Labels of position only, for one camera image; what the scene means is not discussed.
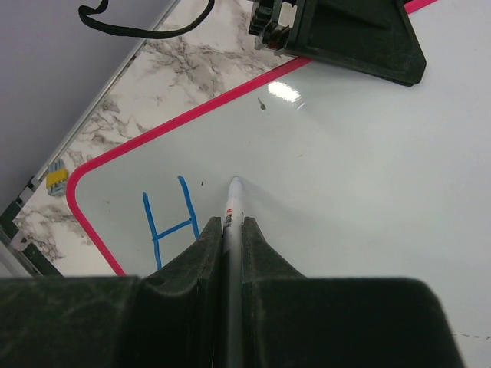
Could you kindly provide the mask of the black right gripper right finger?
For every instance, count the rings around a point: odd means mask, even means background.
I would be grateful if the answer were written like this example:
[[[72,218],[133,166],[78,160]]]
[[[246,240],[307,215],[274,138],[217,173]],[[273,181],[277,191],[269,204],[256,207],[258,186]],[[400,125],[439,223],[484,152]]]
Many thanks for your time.
[[[437,296],[411,278],[307,278],[242,228],[247,367],[462,367]]]

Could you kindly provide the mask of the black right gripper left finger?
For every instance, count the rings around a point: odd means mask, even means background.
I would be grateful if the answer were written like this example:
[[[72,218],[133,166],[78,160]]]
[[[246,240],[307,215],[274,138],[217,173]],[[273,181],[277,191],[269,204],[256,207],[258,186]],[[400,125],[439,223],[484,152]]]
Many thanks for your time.
[[[3,367],[209,367],[221,221],[146,278],[1,282]]]

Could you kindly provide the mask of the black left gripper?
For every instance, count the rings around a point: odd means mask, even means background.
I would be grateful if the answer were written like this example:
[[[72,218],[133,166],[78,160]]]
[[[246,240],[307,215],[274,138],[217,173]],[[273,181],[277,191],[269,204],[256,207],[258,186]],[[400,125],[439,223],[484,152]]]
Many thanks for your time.
[[[406,87],[422,80],[427,61],[403,1],[252,3],[248,33],[256,50],[310,58]],[[284,4],[294,12],[287,25],[280,22]]]

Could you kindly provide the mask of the blue white marker pen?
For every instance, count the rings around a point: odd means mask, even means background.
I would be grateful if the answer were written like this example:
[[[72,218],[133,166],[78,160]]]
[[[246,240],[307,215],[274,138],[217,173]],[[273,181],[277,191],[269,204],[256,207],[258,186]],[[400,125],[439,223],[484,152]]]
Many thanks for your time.
[[[222,235],[224,266],[221,367],[242,367],[242,183],[235,176],[229,185]]]

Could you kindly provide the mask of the pink-framed whiteboard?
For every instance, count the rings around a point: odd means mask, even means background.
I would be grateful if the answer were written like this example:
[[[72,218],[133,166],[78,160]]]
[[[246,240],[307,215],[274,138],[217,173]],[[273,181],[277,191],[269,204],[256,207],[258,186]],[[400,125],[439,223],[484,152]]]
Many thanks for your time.
[[[290,61],[78,167],[70,210],[118,274],[146,275],[239,177],[245,214],[299,271],[418,278],[458,337],[488,343],[490,3],[411,21],[420,84]]]

